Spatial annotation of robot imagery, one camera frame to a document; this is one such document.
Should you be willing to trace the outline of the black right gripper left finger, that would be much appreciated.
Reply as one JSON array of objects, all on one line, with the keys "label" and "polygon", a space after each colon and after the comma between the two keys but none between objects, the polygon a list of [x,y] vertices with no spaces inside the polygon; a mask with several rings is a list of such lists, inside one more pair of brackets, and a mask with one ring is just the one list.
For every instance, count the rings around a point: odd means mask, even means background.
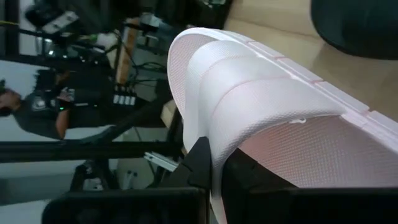
[{"label": "black right gripper left finger", "polygon": [[158,187],[70,192],[49,202],[43,224],[194,224],[209,222],[211,150],[200,137]]}]

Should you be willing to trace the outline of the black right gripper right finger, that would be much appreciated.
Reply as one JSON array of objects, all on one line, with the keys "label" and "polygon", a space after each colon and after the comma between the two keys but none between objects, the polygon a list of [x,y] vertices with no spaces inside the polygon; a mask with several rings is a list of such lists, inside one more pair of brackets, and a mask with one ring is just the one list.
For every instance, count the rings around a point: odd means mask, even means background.
[{"label": "black right gripper right finger", "polygon": [[240,149],[223,167],[228,223],[397,224],[396,188],[300,188]]}]

